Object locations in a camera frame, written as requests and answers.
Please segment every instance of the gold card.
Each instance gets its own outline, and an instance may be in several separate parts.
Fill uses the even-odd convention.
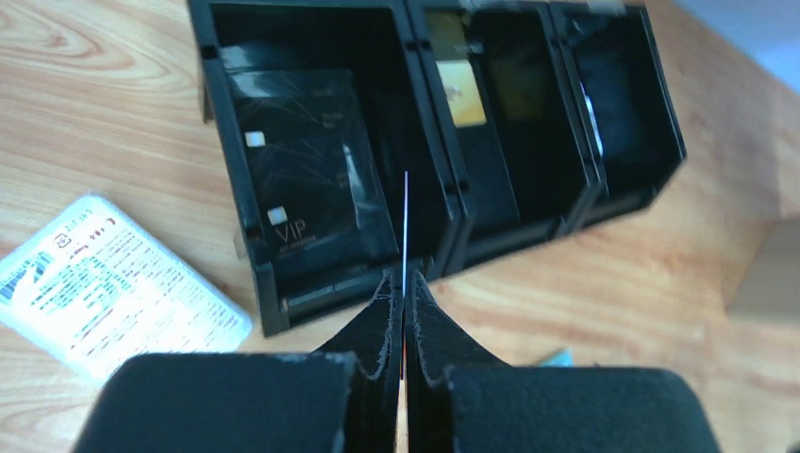
[[[466,59],[437,61],[450,114],[456,127],[486,124],[486,112],[480,100],[475,73]]]

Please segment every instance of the wooden table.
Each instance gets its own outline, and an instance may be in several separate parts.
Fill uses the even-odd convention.
[[[800,97],[670,2],[649,2],[690,160],[645,215],[433,286],[502,359],[680,373],[725,451],[800,441],[800,328],[725,316],[770,221],[800,211]],[[180,0],[0,0],[0,256],[98,191],[255,313]],[[348,310],[247,350],[309,350]],[[0,330],[0,449],[63,451],[97,390]]]

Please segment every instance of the white package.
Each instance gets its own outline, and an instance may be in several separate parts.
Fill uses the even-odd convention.
[[[229,352],[248,315],[96,195],[0,260],[0,322],[105,381],[145,352]]]

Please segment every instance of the card packaging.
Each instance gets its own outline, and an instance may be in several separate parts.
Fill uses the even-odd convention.
[[[230,77],[271,255],[299,269],[311,257],[292,258],[300,251],[313,250],[317,261],[329,263],[356,259],[359,250],[396,251],[351,73],[246,71]],[[353,246],[370,237],[387,244]]]
[[[227,296],[94,194],[0,260],[0,322],[96,384],[143,353],[235,351],[252,327]]]

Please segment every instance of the barcode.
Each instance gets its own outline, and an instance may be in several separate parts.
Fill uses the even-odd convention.
[[[0,288],[0,302],[6,305],[11,302],[14,291],[17,289],[17,283],[19,283],[28,272],[32,271],[34,273],[34,283],[39,281],[39,278],[44,275],[44,271],[51,262],[53,262],[53,257],[44,252],[40,252],[33,261],[26,260],[25,264],[23,264],[22,268],[17,272],[17,275],[9,280],[3,288]]]

